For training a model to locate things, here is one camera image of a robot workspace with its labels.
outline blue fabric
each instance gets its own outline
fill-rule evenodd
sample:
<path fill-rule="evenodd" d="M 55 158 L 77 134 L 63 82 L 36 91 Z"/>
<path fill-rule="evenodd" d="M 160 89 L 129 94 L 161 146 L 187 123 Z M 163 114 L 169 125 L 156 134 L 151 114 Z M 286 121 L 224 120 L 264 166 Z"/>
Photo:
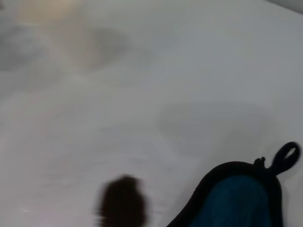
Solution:
<path fill-rule="evenodd" d="M 254 178 L 238 175 L 217 183 L 189 227 L 271 227 L 267 193 Z"/>

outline black trim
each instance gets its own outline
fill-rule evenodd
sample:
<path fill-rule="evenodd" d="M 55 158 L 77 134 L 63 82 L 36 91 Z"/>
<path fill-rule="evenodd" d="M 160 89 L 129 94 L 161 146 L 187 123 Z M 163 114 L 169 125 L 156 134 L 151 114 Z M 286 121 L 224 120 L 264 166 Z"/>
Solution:
<path fill-rule="evenodd" d="M 254 164 L 245 162 L 229 162 L 215 167 L 199 183 L 192 197 L 183 210 L 167 227 L 188 227 L 200 211 L 211 189 L 221 180 L 235 176 L 247 175 L 255 178 L 268 194 L 268 205 L 273 227 L 283 227 L 282 190 L 277 174 L 290 169 L 299 159 L 301 149 L 295 142 L 285 144 L 276 154 L 270 168 L 264 167 L 265 158 L 259 158 Z"/>

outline oven mitt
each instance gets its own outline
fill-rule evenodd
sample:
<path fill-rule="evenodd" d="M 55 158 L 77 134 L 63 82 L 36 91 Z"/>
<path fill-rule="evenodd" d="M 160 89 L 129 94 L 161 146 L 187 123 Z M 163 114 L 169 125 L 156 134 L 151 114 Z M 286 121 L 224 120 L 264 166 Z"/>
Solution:
<path fill-rule="evenodd" d="M 254 164 L 217 166 L 167 227 L 282 227 L 282 191 L 276 176 L 293 167 L 300 153 L 299 145 L 289 142 L 270 168 L 265 168 L 264 157 Z"/>

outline white countertop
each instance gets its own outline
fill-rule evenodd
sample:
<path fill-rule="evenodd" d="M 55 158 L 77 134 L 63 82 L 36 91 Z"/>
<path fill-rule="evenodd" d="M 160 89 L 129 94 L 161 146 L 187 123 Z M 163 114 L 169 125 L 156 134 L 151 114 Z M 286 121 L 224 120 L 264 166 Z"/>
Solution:
<path fill-rule="evenodd" d="M 115 3 L 89 7 L 110 41 L 97 72 L 64 75 L 45 53 L 0 71 L 0 226 L 93 226 L 96 193 L 124 173 L 164 226 L 212 167 L 268 166 L 303 143 L 302 15 L 261 0 Z M 287 227 L 303 223 L 302 167 L 279 177 Z"/>

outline hanging loop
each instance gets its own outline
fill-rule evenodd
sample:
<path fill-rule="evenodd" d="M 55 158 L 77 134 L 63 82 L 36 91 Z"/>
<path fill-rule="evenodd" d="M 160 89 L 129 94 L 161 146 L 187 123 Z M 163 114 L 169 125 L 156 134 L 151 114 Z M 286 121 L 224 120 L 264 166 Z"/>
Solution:
<path fill-rule="evenodd" d="M 278 175 L 282 172 L 293 167 L 299 160 L 301 155 L 300 145 L 296 142 L 286 143 L 276 154 L 273 164 L 269 168 L 269 171 L 274 175 Z"/>

